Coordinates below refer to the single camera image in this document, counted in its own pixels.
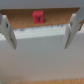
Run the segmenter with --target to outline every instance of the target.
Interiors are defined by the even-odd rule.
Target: red block
[[[34,23],[44,23],[43,10],[33,12]]]

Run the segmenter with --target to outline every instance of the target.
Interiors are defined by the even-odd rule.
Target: white panel
[[[0,0],[0,9],[83,7],[84,0]]]
[[[16,50],[0,35],[0,81],[3,84],[84,78],[84,29],[76,34],[66,50],[63,49],[65,28],[51,30],[17,32]]]

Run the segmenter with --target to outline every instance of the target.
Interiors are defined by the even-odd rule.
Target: red object
[[[33,12],[34,23],[44,23],[43,10]]]

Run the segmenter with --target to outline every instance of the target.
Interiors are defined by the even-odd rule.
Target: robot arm
[[[79,31],[84,20],[84,8],[80,8],[77,13],[72,14],[70,24],[66,26],[64,35],[64,48],[67,49],[71,44],[75,34]]]
[[[0,14],[0,32],[5,36],[6,40],[13,49],[16,49],[17,40],[13,33],[13,28],[10,25],[6,15]]]

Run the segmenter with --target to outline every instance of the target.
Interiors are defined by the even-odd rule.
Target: small red toy
[[[44,23],[43,10],[33,12],[34,23]]]

